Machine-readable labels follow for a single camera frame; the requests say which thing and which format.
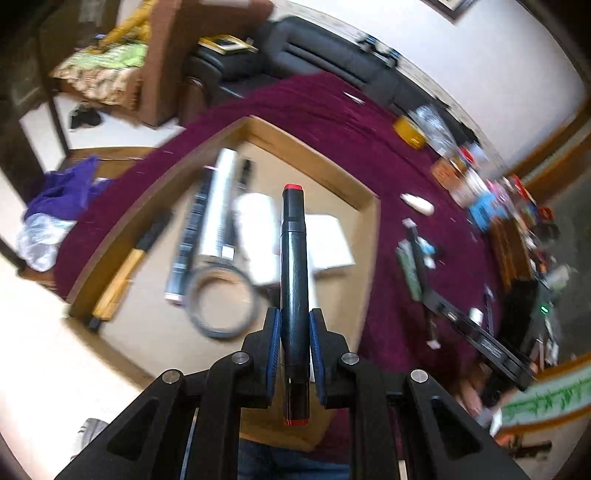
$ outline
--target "clear plastic wrap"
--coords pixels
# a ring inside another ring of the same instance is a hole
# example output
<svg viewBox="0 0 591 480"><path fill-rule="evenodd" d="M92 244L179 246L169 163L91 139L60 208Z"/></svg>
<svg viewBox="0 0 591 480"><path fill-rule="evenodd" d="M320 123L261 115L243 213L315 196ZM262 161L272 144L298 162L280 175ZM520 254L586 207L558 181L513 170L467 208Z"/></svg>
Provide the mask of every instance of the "clear plastic wrap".
<svg viewBox="0 0 591 480"><path fill-rule="evenodd" d="M457 151L457 144L443 118L433 105L423 105L408 114L442 157L450 158Z"/></svg>
<svg viewBox="0 0 591 480"><path fill-rule="evenodd" d="M31 268L45 272L56 263L57 250L76 224L46 213L35 213L25 220L17 236L17 253Z"/></svg>

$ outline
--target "gray tape roll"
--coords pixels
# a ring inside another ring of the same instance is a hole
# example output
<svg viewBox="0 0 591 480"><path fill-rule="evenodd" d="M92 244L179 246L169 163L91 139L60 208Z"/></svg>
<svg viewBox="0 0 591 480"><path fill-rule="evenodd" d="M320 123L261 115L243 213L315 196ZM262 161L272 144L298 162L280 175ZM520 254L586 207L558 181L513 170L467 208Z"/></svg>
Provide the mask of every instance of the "gray tape roll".
<svg viewBox="0 0 591 480"><path fill-rule="evenodd" d="M200 311L200 299L203 287L212 280L223 280L229 283L241 284L248 288L251 297L251 308L247 315L241 319L238 324L232 328L215 328L203 318ZM201 331L202 334L210 338L233 338L243 332L256 318L258 313L258 295L250 279L240 270L232 265L209 264L198 268L189 282L185 292L185 309L191 322Z"/></svg>

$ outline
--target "blue package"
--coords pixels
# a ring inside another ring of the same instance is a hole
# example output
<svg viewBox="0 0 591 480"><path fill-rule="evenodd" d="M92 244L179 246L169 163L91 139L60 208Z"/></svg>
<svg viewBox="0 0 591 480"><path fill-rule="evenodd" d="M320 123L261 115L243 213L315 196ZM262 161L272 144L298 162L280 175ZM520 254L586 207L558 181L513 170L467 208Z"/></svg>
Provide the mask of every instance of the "blue package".
<svg viewBox="0 0 591 480"><path fill-rule="evenodd" d="M474 223L482 232L486 232L494 217L507 218L509 216L507 210L500 203L495 194L486 192L480 195L474 203L468 208L468 211L474 219Z"/></svg>

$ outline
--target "blue jeans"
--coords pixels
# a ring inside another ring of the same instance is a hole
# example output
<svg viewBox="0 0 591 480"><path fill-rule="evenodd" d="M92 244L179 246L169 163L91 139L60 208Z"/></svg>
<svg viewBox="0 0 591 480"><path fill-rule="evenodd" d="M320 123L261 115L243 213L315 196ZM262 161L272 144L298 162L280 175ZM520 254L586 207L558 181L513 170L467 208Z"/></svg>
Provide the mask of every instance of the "blue jeans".
<svg viewBox="0 0 591 480"><path fill-rule="evenodd" d="M240 439L238 480L348 480L349 465L310 460L296 450Z"/></svg>

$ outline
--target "maroon cloth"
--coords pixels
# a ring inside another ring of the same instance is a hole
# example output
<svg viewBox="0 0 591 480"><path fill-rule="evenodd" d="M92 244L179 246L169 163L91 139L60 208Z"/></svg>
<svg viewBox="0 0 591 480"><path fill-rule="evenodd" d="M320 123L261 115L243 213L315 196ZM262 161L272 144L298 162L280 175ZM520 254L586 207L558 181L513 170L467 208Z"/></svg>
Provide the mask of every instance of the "maroon cloth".
<svg viewBox="0 0 591 480"><path fill-rule="evenodd" d="M357 104L343 92L362 98L365 104ZM380 197L374 283L359 353L389 371L421 367L449 385L475 350L445 321L439 327L442 348L427 347L422 308L410 298L395 253L405 237L402 220L412 217L420 235L442 249L444 263L437 263L430 281L464 311L482 309L485 282L499 292L492 253L467 221L466 212L430 174L435 152L412 149L392 130L393 114L329 73L291 77L244 100L209 110L128 170L90 205L62 243L54 267L59 295L67 297L101 240L146 188L200 143L248 115L257 115L320 151ZM415 212L400 199L401 193L425 198L435 205L435 214L426 217ZM336 416L321 447L333 442L346 449L344 420L343 415Z"/></svg>

